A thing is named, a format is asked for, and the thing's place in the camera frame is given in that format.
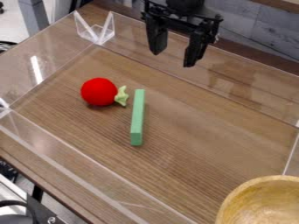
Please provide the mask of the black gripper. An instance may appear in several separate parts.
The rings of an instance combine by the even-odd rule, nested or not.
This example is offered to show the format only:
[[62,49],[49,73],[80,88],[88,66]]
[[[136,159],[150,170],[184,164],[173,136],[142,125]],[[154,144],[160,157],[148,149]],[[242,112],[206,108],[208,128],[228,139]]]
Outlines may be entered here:
[[193,67],[205,53],[208,44],[218,40],[222,16],[205,6],[204,0],[142,0],[142,2],[141,19],[145,22],[152,54],[157,55],[165,49],[168,30],[190,34],[182,66]]

